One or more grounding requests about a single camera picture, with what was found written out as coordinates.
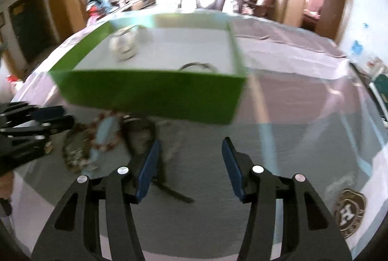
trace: picture frame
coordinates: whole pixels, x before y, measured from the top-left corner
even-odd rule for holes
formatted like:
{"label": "picture frame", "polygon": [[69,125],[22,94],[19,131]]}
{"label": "picture frame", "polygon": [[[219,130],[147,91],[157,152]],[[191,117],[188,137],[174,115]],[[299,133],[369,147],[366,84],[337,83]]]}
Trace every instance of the picture frame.
{"label": "picture frame", "polygon": [[5,25],[4,12],[0,12],[0,28]]}

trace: table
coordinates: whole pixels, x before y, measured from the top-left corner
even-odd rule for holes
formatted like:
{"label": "table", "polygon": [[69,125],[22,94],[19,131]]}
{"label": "table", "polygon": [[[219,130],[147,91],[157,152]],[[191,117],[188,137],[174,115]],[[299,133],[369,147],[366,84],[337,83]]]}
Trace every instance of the table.
{"label": "table", "polygon": [[[291,46],[291,40],[275,43],[260,39],[262,28],[271,29],[284,39],[291,39],[290,32],[310,39],[311,33],[255,17],[231,17],[231,22],[239,24],[239,21],[247,25],[236,36],[250,74],[234,121],[221,126],[174,120],[173,126],[161,131],[166,150],[174,145],[177,133],[181,135],[180,147],[167,161],[167,180],[195,203],[180,202],[150,187],[141,205],[133,207],[145,257],[151,261],[236,259],[250,208],[239,203],[233,194],[221,156],[225,136],[232,139],[237,150],[249,154],[255,163],[274,174],[285,177],[297,172],[305,174],[330,211],[342,189],[363,193],[368,203],[363,222],[347,239],[356,256],[388,210],[385,205],[388,192],[384,187],[388,185],[388,136],[376,107],[347,69],[346,58]],[[99,24],[86,28],[54,51],[14,100],[41,106],[64,105],[79,122],[93,120],[99,110],[67,104],[45,72],[72,43]],[[253,32],[258,32],[256,36],[250,31],[252,28],[256,28]],[[251,37],[240,37],[244,30]],[[19,243],[27,252],[33,249],[55,204],[77,177],[65,169],[60,155],[61,139],[61,134],[53,137],[55,151],[51,156],[16,172],[13,219]],[[122,145],[100,157],[104,166],[96,175],[107,174],[128,161]],[[282,211],[280,202],[277,209]],[[280,215],[277,223],[273,257],[280,254]],[[102,221],[103,256],[109,256],[106,234]]]}

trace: blue gripper pad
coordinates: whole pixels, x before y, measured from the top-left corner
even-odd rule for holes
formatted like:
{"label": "blue gripper pad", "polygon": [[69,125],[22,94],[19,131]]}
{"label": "blue gripper pad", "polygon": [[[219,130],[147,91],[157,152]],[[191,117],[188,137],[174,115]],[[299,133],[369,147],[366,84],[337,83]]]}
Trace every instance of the blue gripper pad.
{"label": "blue gripper pad", "polygon": [[136,199],[140,201],[147,195],[149,185],[151,184],[152,177],[156,172],[156,166],[158,164],[160,153],[160,142],[156,140],[151,147],[148,156],[144,162],[144,166],[140,171],[140,174],[137,178],[138,187],[136,190]]}
{"label": "blue gripper pad", "polygon": [[39,123],[44,123],[46,120],[60,118],[65,115],[65,108],[62,106],[52,106],[47,108],[40,108],[31,113],[34,120]]}
{"label": "blue gripper pad", "polygon": [[229,137],[226,137],[222,141],[222,157],[224,158],[226,170],[228,171],[229,179],[232,183],[234,195],[236,195],[240,201],[244,201],[245,192],[243,189],[243,174],[235,158],[237,152],[234,149]]}

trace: dark green door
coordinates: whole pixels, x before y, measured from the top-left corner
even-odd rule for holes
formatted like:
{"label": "dark green door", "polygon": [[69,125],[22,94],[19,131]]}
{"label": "dark green door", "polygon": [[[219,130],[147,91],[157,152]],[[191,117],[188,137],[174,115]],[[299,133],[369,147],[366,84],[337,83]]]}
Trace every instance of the dark green door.
{"label": "dark green door", "polygon": [[19,0],[9,7],[12,27],[20,49],[30,63],[52,45],[52,35],[39,0]]}

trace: human hand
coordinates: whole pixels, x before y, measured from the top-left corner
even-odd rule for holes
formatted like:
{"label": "human hand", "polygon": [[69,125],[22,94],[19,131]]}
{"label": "human hand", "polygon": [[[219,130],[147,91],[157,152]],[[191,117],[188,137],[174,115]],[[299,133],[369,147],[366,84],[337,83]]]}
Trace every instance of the human hand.
{"label": "human hand", "polygon": [[0,177],[0,198],[8,199],[14,188],[14,173],[12,171]]}

